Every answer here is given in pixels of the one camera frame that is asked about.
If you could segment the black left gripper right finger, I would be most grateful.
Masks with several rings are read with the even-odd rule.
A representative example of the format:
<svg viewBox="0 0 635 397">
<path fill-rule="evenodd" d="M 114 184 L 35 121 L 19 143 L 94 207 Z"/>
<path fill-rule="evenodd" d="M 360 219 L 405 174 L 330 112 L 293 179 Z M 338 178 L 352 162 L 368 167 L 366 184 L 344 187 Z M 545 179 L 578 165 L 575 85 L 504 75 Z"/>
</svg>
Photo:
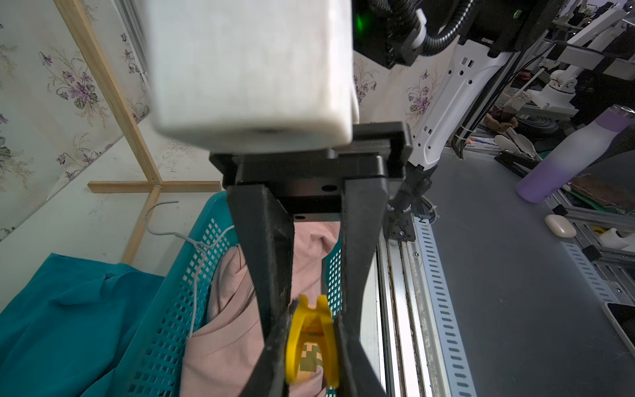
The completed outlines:
<svg viewBox="0 0 635 397">
<path fill-rule="evenodd" d="M 389 198 L 385 178 L 346 180 L 342 193 L 342 308 L 335 320 L 339 396 L 384 396 L 360 343 L 365 285 Z"/>
</svg>

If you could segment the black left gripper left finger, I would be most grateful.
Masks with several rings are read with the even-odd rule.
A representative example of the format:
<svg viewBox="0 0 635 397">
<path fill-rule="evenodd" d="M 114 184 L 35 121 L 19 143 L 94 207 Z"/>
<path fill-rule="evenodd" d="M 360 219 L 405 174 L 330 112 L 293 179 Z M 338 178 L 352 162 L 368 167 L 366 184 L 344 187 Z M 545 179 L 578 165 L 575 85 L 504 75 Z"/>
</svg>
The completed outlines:
<svg viewBox="0 0 635 397">
<path fill-rule="evenodd" d="M 264 347 L 242 396 L 287 396 L 285 350 L 291 323 L 294 221 L 264 185 L 228 189 L 228 208 L 258 303 Z"/>
</svg>

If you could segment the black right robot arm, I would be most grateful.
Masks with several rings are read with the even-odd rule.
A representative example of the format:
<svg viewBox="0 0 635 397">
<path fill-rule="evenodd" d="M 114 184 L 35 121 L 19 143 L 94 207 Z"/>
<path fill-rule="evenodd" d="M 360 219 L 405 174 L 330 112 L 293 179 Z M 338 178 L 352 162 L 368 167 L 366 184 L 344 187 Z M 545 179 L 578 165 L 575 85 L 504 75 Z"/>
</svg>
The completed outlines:
<svg viewBox="0 0 635 397">
<path fill-rule="evenodd" d="M 559 1 L 459 1 L 444 26 L 429 26 L 421 1 L 355 1 L 353 47 L 386 68 L 453 50 L 437 96 L 410 132 L 402 122 L 356 125 L 353 143 L 386 143 L 390 154 L 374 174 L 347 182 L 342 232 L 348 243 L 380 234 L 411 241 L 410 207 L 431 185 L 443 147 L 469 107 L 504 66 L 537 41 Z"/>
</svg>

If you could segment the yellow clothespin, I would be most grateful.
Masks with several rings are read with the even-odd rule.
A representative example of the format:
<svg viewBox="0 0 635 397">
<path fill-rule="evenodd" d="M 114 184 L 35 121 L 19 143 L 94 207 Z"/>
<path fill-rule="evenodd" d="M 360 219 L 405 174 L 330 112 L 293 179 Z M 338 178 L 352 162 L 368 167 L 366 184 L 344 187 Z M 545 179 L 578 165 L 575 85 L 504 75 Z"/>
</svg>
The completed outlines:
<svg viewBox="0 0 635 397">
<path fill-rule="evenodd" d="M 309 306 L 306 295 L 299 296 L 285 348 L 285 380 L 288 385 L 298 379 L 300 359 L 306 343 L 318 345 L 327 386 L 337 389 L 340 386 L 337 339 L 334 318 L 325 295 L 317 298 L 314 308 Z"/>
</svg>

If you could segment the pink t-shirt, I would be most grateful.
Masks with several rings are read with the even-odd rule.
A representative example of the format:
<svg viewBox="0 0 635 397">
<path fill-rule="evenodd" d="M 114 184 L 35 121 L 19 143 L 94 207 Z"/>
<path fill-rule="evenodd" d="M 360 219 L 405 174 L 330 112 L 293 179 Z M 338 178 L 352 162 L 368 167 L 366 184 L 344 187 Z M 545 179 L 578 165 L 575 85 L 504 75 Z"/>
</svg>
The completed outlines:
<svg viewBox="0 0 635 397">
<path fill-rule="evenodd" d="M 322 294 L 322 261 L 339 240 L 339 223 L 294 226 L 292 297 L 310 305 Z M 185 347 L 182 396 L 238 396 L 265 345 L 256 292 L 240 246 L 221 259 L 208 297 L 203 325 Z"/>
</svg>

